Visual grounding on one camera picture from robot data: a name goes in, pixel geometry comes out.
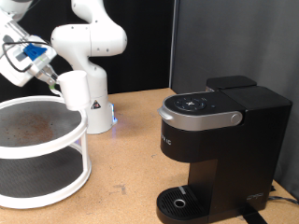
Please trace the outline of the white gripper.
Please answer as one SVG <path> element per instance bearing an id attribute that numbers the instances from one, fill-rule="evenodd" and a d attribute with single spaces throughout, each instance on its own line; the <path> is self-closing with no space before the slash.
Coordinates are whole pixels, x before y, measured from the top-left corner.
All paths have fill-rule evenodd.
<path id="1" fill-rule="evenodd" d="M 5 35 L 1 43 L 0 74 L 18 87 L 36 77 L 53 89 L 58 75 L 50 63 L 55 56 L 50 43 L 38 36 L 14 40 Z"/>

